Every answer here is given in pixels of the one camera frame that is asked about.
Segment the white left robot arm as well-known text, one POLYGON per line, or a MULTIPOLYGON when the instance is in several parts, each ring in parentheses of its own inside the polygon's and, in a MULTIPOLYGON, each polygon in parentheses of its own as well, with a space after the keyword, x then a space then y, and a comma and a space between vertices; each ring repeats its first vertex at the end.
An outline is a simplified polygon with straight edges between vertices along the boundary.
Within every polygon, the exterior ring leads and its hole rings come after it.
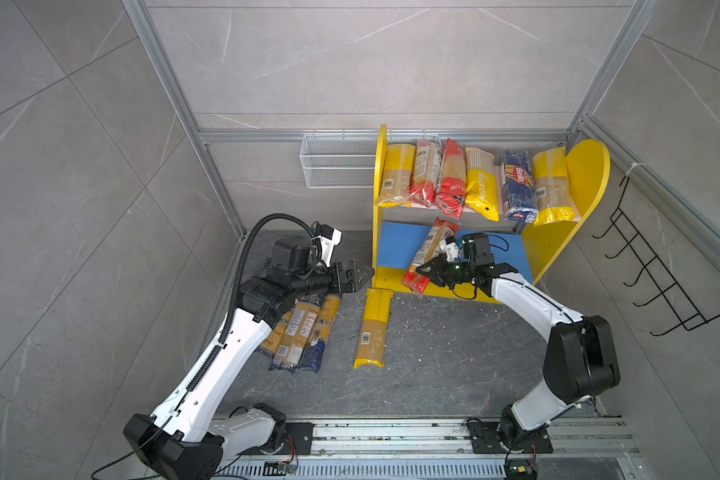
POLYGON ((139 460, 163 479, 210 479, 229 456, 278 452, 286 417, 259 403, 225 420, 216 411, 251 355, 281 317, 310 295, 354 293, 373 277, 367 263, 336 262, 335 241, 312 252, 299 235, 280 238, 265 268, 244 281, 218 336, 185 378, 150 414, 136 414, 124 436, 139 460))

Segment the long yellow spaghetti bag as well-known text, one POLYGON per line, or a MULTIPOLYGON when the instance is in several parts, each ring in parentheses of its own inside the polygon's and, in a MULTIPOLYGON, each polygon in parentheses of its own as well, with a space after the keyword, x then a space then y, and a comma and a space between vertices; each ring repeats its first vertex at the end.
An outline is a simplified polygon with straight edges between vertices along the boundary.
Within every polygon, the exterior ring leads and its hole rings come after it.
POLYGON ((570 195, 566 150, 557 147, 533 157, 538 215, 535 226, 577 221, 578 211, 570 195))

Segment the yellow topped spaghetti bag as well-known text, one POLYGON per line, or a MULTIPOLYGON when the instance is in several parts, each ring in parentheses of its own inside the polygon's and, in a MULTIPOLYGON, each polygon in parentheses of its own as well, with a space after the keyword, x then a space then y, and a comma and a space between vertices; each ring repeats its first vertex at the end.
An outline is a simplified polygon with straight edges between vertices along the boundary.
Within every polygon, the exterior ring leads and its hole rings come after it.
POLYGON ((387 147, 377 205, 381 208, 408 203, 416 147, 395 144, 387 147))

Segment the red clear spaghetti bag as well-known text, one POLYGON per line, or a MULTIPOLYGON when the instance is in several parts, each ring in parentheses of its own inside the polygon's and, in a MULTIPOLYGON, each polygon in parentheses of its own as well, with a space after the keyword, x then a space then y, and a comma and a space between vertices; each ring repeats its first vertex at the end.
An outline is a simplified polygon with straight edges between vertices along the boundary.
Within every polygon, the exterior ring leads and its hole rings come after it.
POLYGON ((416 269, 442 252, 439 242, 448 236, 453 236, 459 231, 460 227, 453 222, 437 218, 430 228, 424 242, 416 252, 407 273, 403 277, 401 284, 407 287, 418 298, 424 296, 425 290, 430 283, 430 279, 417 273, 416 269))

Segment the red labelled spaghetti bag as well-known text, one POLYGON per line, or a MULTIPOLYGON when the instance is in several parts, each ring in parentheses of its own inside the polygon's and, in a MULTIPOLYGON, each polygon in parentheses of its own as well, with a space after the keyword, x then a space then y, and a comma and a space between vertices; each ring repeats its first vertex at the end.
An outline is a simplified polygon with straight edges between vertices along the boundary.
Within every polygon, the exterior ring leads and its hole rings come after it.
POLYGON ((408 198, 412 203, 429 208, 435 201, 440 178, 443 147, 434 142, 418 140, 408 198))

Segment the short yellow spaghetti bag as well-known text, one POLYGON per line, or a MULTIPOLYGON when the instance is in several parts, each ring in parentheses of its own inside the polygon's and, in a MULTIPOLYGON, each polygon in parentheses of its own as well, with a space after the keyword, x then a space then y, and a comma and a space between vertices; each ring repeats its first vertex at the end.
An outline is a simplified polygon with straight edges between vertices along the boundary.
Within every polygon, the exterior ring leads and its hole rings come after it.
POLYGON ((371 288, 366 293, 363 321, 353 367, 384 367, 386 335, 394 292, 371 288))

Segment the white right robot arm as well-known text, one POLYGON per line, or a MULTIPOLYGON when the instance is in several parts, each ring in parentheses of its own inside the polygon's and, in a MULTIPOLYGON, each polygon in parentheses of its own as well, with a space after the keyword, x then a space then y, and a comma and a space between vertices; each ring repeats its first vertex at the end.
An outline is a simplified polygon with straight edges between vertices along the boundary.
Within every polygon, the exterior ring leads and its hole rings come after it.
POLYGON ((546 341, 542 380, 505 407, 498 437, 509 452, 528 448, 553 420, 620 383, 612 329, 598 315, 585 316, 555 301, 508 263, 494 259, 485 233, 449 237, 442 252, 415 269, 453 291, 469 284, 520 315, 546 341))

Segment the blue Barilla spaghetti box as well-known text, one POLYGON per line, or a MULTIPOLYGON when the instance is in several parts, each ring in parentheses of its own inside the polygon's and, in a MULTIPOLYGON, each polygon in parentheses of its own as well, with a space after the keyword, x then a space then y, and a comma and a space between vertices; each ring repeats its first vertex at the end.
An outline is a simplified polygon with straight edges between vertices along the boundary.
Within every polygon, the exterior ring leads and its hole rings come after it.
POLYGON ((501 165, 505 218, 533 224, 539 211, 528 153, 505 149, 502 153, 501 165))

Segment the yellow Pastatime spaghetti bag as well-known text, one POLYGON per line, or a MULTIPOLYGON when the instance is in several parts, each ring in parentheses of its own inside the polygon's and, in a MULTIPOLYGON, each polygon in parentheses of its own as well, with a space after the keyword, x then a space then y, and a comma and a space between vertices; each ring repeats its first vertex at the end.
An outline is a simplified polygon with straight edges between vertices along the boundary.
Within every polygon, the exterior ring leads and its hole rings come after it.
POLYGON ((467 180, 466 205, 489 221, 500 220, 498 184, 495 177, 495 158, 477 148, 465 150, 467 180))

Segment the blue clear spaghetti bag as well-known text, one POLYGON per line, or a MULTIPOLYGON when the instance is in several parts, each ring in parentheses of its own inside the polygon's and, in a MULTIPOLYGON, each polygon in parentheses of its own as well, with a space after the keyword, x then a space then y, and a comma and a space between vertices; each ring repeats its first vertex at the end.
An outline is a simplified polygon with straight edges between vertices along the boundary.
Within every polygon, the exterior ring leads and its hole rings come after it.
POLYGON ((271 370, 296 370, 324 299, 324 294, 312 294, 296 302, 270 365, 271 370))

